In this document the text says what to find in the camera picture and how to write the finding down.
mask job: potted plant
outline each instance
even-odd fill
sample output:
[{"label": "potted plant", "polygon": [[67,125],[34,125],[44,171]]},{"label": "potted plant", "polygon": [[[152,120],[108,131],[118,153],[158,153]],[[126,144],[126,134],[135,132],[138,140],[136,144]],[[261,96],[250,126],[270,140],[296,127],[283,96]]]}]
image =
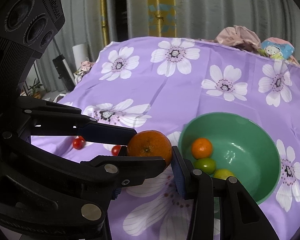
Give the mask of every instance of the potted plant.
[{"label": "potted plant", "polygon": [[30,97],[34,97],[34,98],[41,98],[41,94],[40,94],[40,91],[37,91],[41,86],[42,84],[40,83],[36,83],[37,79],[35,78],[34,79],[34,82],[33,82],[33,85],[30,86],[29,88],[29,96]]}]

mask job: red cherry tomato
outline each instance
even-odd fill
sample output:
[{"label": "red cherry tomato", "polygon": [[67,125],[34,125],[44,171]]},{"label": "red cherry tomato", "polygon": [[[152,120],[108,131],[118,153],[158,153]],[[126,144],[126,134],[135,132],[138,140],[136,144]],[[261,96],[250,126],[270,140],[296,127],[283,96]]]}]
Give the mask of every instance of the red cherry tomato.
[{"label": "red cherry tomato", "polygon": [[80,150],[84,146],[84,141],[82,141],[80,138],[76,138],[73,140],[72,146],[74,149]]},{"label": "red cherry tomato", "polygon": [[115,145],[112,147],[111,149],[111,153],[113,156],[118,156],[119,152],[120,152],[120,149],[121,149],[121,145]]}]

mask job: floor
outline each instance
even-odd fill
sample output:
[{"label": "floor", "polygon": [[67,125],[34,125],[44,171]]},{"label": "floor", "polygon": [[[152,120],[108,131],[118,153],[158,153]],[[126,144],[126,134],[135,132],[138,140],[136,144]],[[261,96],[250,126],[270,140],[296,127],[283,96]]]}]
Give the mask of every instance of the floor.
[{"label": "floor", "polygon": [[42,99],[48,100],[48,101],[53,101],[59,94],[65,94],[65,93],[66,93],[65,90],[61,91],[61,92],[60,91],[48,92],[42,97]]}]

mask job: white flower pattern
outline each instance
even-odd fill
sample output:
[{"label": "white flower pattern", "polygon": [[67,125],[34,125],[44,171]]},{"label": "white flower pattern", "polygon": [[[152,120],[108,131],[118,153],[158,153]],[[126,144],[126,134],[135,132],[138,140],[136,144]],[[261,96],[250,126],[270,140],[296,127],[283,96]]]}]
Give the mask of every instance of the white flower pattern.
[{"label": "white flower pattern", "polygon": [[274,66],[266,64],[262,67],[263,73],[266,77],[259,80],[259,92],[270,93],[266,96],[268,105],[278,107],[280,105],[280,98],[289,103],[292,100],[292,94],[288,86],[292,86],[290,72],[286,63],[282,60],[276,59]]},{"label": "white flower pattern", "polygon": [[192,48],[195,45],[193,41],[183,40],[180,38],[173,38],[171,43],[168,41],[159,42],[158,46],[160,49],[156,49],[151,54],[151,62],[158,63],[162,62],[157,73],[159,75],[165,75],[170,77],[174,74],[176,67],[182,74],[191,73],[191,60],[198,59],[200,49]]},{"label": "white flower pattern", "polygon": [[[181,132],[167,137],[177,145]],[[192,212],[192,200],[184,200],[177,192],[171,166],[156,178],[146,179],[140,186],[128,187],[127,193],[135,197],[159,194],[154,200],[132,210],[123,221],[123,230],[131,236],[141,235],[149,226],[162,220],[159,240],[185,240]],[[215,219],[214,235],[220,233],[220,220]]]},{"label": "white flower pattern", "polygon": [[66,102],[66,103],[63,103],[63,105],[65,106],[72,106],[73,102]]},{"label": "white flower pattern", "polygon": [[115,41],[111,41],[107,46],[105,46],[100,52],[99,52],[99,56],[98,56],[98,58],[97,58],[97,60],[96,60],[96,63],[98,63],[99,62],[99,60],[100,60],[100,53],[101,52],[104,52],[107,48],[109,48],[111,45],[113,45],[113,44],[119,44],[120,42],[115,42]]},{"label": "white flower pattern", "polygon": [[288,212],[292,204],[292,194],[300,202],[300,163],[294,162],[295,152],[291,146],[285,149],[281,140],[277,140],[277,149],[281,158],[280,185],[275,196],[280,206]]},{"label": "white flower pattern", "polygon": [[133,53],[133,47],[123,47],[119,50],[112,50],[109,53],[108,60],[102,65],[101,73],[103,75],[100,80],[106,79],[108,81],[115,80],[120,76],[122,79],[127,79],[131,76],[132,69],[135,69],[139,65],[139,56],[130,57]]},{"label": "white flower pattern", "polygon": [[114,146],[115,144],[106,144],[106,143],[103,144],[103,147],[108,151],[111,151]]},{"label": "white flower pattern", "polygon": [[234,101],[235,98],[246,101],[248,84],[246,82],[238,82],[241,78],[240,68],[234,68],[231,65],[226,66],[222,72],[217,65],[210,67],[210,76],[213,81],[205,79],[201,83],[203,89],[209,89],[206,93],[210,96],[221,96],[226,101]]},{"label": "white flower pattern", "polygon": [[[116,106],[110,103],[87,106],[82,114],[95,118],[99,123],[137,128],[144,125],[147,119],[151,118],[150,115],[143,114],[150,110],[150,104],[130,107],[132,104],[133,100],[127,99]],[[93,142],[86,142],[85,147],[91,144]]]}]

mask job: tangerine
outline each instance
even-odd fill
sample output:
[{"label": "tangerine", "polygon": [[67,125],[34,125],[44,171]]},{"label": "tangerine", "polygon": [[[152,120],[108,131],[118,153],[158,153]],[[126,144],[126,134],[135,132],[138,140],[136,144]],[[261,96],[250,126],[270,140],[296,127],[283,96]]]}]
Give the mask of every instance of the tangerine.
[{"label": "tangerine", "polygon": [[212,143],[207,138],[198,138],[191,145],[191,153],[197,160],[208,158],[212,154]]},{"label": "tangerine", "polygon": [[127,146],[127,156],[160,156],[168,166],[172,160],[171,142],[159,131],[142,131],[131,138]]}]

